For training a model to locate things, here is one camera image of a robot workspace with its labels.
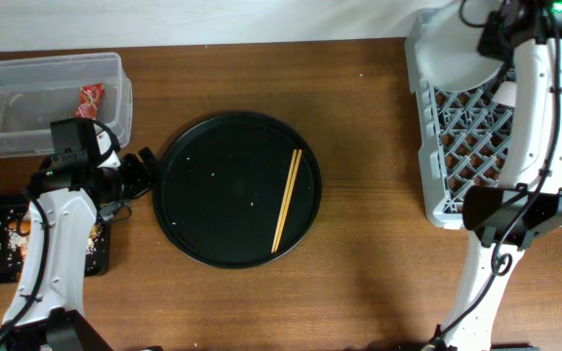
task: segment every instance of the wooden surface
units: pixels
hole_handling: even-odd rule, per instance
[[[293,251],[235,271],[186,257],[160,230],[151,196],[134,202],[133,217],[113,226],[109,271],[84,287],[86,316],[114,348],[342,350],[432,336],[455,298],[467,238],[424,216],[403,40],[116,52],[134,85],[126,151],[159,153],[195,118],[255,110],[307,140],[324,195]],[[39,161],[0,160],[0,194],[26,185]],[[0,323],[14,289],[0,285]],[[562,350],[562,230],[516,267],[494,341]]]

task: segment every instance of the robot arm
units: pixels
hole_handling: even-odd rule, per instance
[[[511,145],[499,188],[472,187],[464,199],[463,222],[470,230],[467,259],[455,305],[441,325],[444,331],[438,329],[438,337],[432,340],[438,342],[431,342],[427,349],[489,350],[492,325],[513,267],[534,238],[562,225],[562,59],[560,88],[556,89],[557,45],[547,28],[539,26],[542,20],[536,14],[543,10],[542,2],[505,1],[486,24],[479,52],[497,55],[494,59],[512,55],[515,63],[518,83]],[[562,19],[556,25],[562,34]],[[501,40],[492,40],[492,34],[502,36]],[[514,50],[483,48],[505,38],[515,43]],[[559,45],[562,58],[562,39]],[[554,118],[557,94],[559,125]],[[547,160],[551,160],[549,170]],[[549,173],[542,179],[545,171]],[[527,205],[529,210],[512,230],[507,229]],[[498,256],[508,254],[509,259],[501,262],[498,271],[504,274],[498,275],[492,264],[494,248],[502,242]]]
[[[31,235],[0,330],[0,350],[44,344],[53,350],[109,350],[83,318],[88,239],[97,221],[110,221],[152,187],[157,161],[148,148],[140,152],[143,162],[133,154],[119,160],[116,136],[96,121],[68,119],[51,130],[56,152],[27,189]]]
[[[518,184],[523,183],[529,184],[528,190],[533,191],[539,184],[540,170],[549,153],[553,129],[556,128],[553,123],[552,63],[555,55],[553,41],[550,39],[546,44],[540,45],[531,39],[519,45],[514,51],[518,78],[517,102],[511,130],[511,145],[499,177],[499,187],[514,189]],[[551,175],[541,190],[545,194],[555,195],[562,192],[562,119],[560,123],[557,148],[551,163]],[[496,243],[491,243],[489,247],[484,247],[474,232],[469,233],[467,259],[455,306],[442,326],[450,326],[478,299],[492,276],[490,262],[495,245]],[[495,277],[493,285],[474,312],[445,335],[446,345],[455,345],[460,351],[490,349],[492,325],[506,283],[515,264],[523,256],[524,249],[517,244],[505,244],[501,247],[501,255],[509,253],[512,256],[510,269],[506,275]]]

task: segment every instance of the black plate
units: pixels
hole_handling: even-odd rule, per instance
[[[8,223],[27,212],[28,202],[20,196],[0,196],[0,283],[15,282],[23,268],[23,258],[19,248],[10,247]],[[95,249],[86,252],[84,274],[89,276],[104,274],[109,260],[109,224],[103,224],[100,234],[94,240]]]
[[[303,156],[272,254],[294,149]],[[253,267],[289,251],[316,218],[322,196],[307,143],[258,113],[223,113],[196,125],[173,142],[160,169],[153,202],[162,230],[185,254],[216,267]]]

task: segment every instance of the wooden chopsticks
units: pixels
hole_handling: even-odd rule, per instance
[[[299,172],[299,164],[301,163],[302,150],[294,150],[292,153],[292,163],[290,163],[290,170],[288,171],[288,179],[285,182],[285,192],[283,194],[283,201],[281,202],[281,210],[279,211],[279,218],[277,219],[277,228],[274,232],[274,240],[272,241],[272,254],[275,254],[279,249],[281,242],[281,234],[283,234],[283,227],[285,226],[285,219],[288,215],[290,208],[290,200],[294,191],[294,182],[297,179]]]

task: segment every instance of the wire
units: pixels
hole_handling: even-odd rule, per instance
[[[26,297],[27,301],[23,308],[17,313],[17,315],[10,320],[10,322],[3,325],[0,329],[0,346],[1,343],[6,339],[6,336],[12,331],[15,325],[25,316],[29,308],[31,307],[32,303],[37,300],[38,292],[40,291],[40,286],[43,283],[43,276],[45,274],[45,268],[47,267],[47,253],[49,251],[49,219],[47,218],[47,214],[45,213],[45,209],[43,209],[42,205],[38,202],[38,199],[34,197],[27,189],[22,189],[20,191],[23,196],[36,207],[38,213],[40,214],[43,226],[43,251],[40,257],[40,265],[38,266],[38,274],[36,275],[36,281],[34,282],[34,287],[31,290],[29,296]]]
[[[121,206],[127,209],[128,212],[127,216],[123,218],[111,219],[109,220],[110,223],[117,223],[119,221],[127,220],[129,219],[129,217],[131,217],[134,214],[134,210],[132,210],[132,206],[127,201],[123,201]]]
[[[465,6],[465,3],[467,2],[467,0],[463,0],[461,1],[461,5],[459,6],[459,18],[461,19],[461,21],[463,22],[463,24],[467,25],[468,27],[472,27],[472,28],[484,28],[487,23],[472,23],[470,21],[468,21],[467,19],[465,19],[465,15],[463,14],[463,7]]]
[[[537,201],[537,198],[539,198],[540,194],[542,193],[542,188],[543,188],[543,185],[545,184],[545,181],[549,177],[552,160],[554,159],[554,153],[556,152],[556,146],[558,144],[558,138],[559,138],[559,135],[560,135],[560,121],[561,121],[561,69],[560,69],[561,68],[561,45],[560,45],[560,33],[559,33],[558,25],[556,23],[556,18],[554,17],[554,14],[552,13],[551,9],[549,8],[549,5],[546,2],[544,2],[544,4],[545,4],[545,10],[547,11],[547,15],[548,15],[550,24],[551,24],[552,29],[553,29],[554,45],[555,45],[554,77],[553,77],[553,80],[554,80],[554,133],[552,134],[552,141],[550,143],[549,152],[547,154],[547,157],[545,158],[543,169],[541,170],[541,178],[540,178],[539,184],[537,185],[537,188],[535,189],[535,191],[533,192],[531,197],[527,200],[527,202],[524,204],[524,206],[522,206],[522,208],[519,210],[519,212],[513,218],[513,220],[508,224],[508,226],[506,227],[506,230],[504,231],[504,234],[502,235],[501,239],[494,246],[494,250],[492,252],[492,261],[491,261],[492,275],[489,277],[489,280],[487,281],[487,284],[485,285],[485,289],[483,289],[483,291],[480,293],[478,298],[476,298],[474,303],[471,306],[469,306],[469,308],[467,308],[463,313],[461,313],[461,315],[453,323],[451,323],[448,327],[446,327],[442,332],[440,332],[439,334],[437,334],[433,338],[431,338],[428,341],[429,345],[435,345],[436,342],[439,342],[439,340],[441,340],[444,337],[444,335],[446,335],[449,331],[451,331],[454,327],[456,327],[463,319],[465,319],[465,317],[467,317],[474,309],[476,309],[476,307],[478,307],[478,305],[483,301],[483,299],[485,298],[485,296],[489,292],[489,290],[490,290],[491,286],[494,284],[494,281],[496,280],[496,278],[502,277],[510,271],[510,268],[511,268],[512,263],[513,263],[513,256],[510,253],[505,253],[505,254],[500,255],[500,248],[504,244],[504,241],[506,240],[506,238],[508,238],[508,235],[510,234],[511,230],[513,230],[513,228],[515,227],[517,222],[519,222],[519,220],[522,219],[522,217],[526,214],[526,212],[528,210],[530,210],[530,208],[535,204],[535,201]],[[504,268],[503,271],[500,271],[500,267],[505,263],[506,263],[506,267]]]

